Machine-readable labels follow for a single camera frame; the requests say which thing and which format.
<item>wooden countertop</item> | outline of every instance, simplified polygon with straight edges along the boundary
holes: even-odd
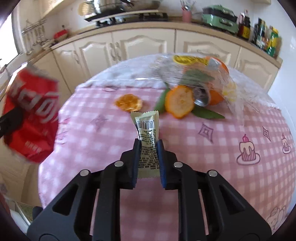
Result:
[[[61,47],[65,44],[71,43],[73,41],[93,36],[96,34],[102,34],[102,33],[107,33],[111,31],[119,31],[119,30],[127,30],[127,29],[137,29],[137,28],[168,28],[168,29],[177,29],[177,30],[184,30],[184,31],[191,31],[191,32],[196,32],[196,33],[201,33],[201,34],[207,34],[213,37],[221,38],[224,40],[227,40],[229,42],[232,42],[234,44],[240,45],[258,55],[261,57],[265,58],[267,61],[275,65],[277,68],[281,67],[282,64],[282,59],[274,59],[270,57],[267,53],[264,51],[260,50],[258,47],[254,46],[250,42],[244,41],[236,36],[233,36],[228,33],[224,33],[203,25],[199,25],[196,23],[183,23],[183,22],[137,22],[137,23],[123,23],[123,24],[118,24],[118,25],[113,25],[109,27],[104,27],[104,28],[95,28],[94,26],[90,26],[87,28],[84,28],[80,30],[79,32],[83,31],[88,31],[82,34],[77,34],[74,35],[73,37],[70,37],[55,46],[51,47],[52,50]],[[32,63],[35,63],[38,61],[41,57],[44,55],[38,55],[34,59],[31,60]]]

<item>gas stove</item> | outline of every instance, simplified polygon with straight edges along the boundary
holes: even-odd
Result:
[[[104,14],[93,15],[85,18],[88,22],[96,22],[97,28],[103,28],[122,23],[136,22],[163,22],[168,21],[168,15],[158,10],[141,10],[132,12],[119,12],[113,10]]]

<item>yellow cap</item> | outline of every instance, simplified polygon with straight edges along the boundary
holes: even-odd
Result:
[[[272,27],[272,31],[275,32],[276,34],[279,34],[279,31],[274,27]]]

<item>window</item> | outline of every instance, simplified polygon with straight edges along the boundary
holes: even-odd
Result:
[[[0,28],[0,68],[18,55],[12,31],[11,14]]]

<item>silver screw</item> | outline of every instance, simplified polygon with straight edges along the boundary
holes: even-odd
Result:
[[[123,166],[123,162],[122,162],[122,161],[116,161],[116,162],[114,163],[114,166],[116,166],[116,167],[121,167],[121,166]]]
[[[84,170],[82,170],[81,172],[80,172],[80,175],[82,176],[82,177],[85,177],[85,176],[87,176],[89,174],[89,170],[86,170],[86,169],[84,169]]]
[[[218,175],[218,173],[217,173],[215,170],[210,170],[210,171],[209,171],[209,175],[210,175],[211,177],[216,177],[216,176]]]
[[[182,166],[183,166],[183,163],[182,163],[182,162],[176,161],[176,162],[174,163],[174,167],[180,168],[180,167],[182,167]]]

